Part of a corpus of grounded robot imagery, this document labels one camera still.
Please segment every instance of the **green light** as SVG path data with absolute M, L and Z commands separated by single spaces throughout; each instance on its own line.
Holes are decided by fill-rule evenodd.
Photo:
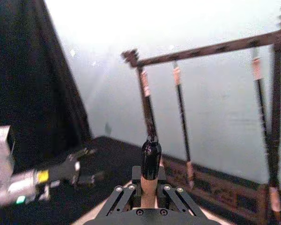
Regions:
M 17 201 L 15 202 L 16 204 L 21 204 L 25 201 L 25 196 L 21 195 L 18 197 Z

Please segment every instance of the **black curtain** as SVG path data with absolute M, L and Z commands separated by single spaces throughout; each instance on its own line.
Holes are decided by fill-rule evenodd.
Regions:
M 43 0 L 0 0 L 0 125 L 15 131 L 17 170 L 92 138 Z

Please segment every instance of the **yellow label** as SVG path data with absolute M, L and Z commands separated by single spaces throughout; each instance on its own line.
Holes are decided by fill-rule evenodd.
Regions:
M 37 173 L 37 180 L 39 183 L 46 182 L 49 179 L 49 170 L 40 171 Z

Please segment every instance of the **white wall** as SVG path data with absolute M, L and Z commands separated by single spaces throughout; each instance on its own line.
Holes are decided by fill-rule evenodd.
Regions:
M 279 28 L 280 1 L 46 1 L 95 136 L 138 145 L 146 130 L 135 70 L 140 58 L 245 38 Z M 270 112 L 272 51 L 260 48 Z M 267 181 L 251 51 L 180 61 L 193 161 L 257 182 Z M 172 65 L 147 67 L 163 152 L 185 159 Z

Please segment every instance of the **black cylinder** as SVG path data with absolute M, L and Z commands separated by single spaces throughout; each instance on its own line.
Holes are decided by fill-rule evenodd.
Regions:
M 141 148 L 141 174 L 146 180 L 155 180 L 158 176 L 162 148 L 157 136 L 147 137 Z

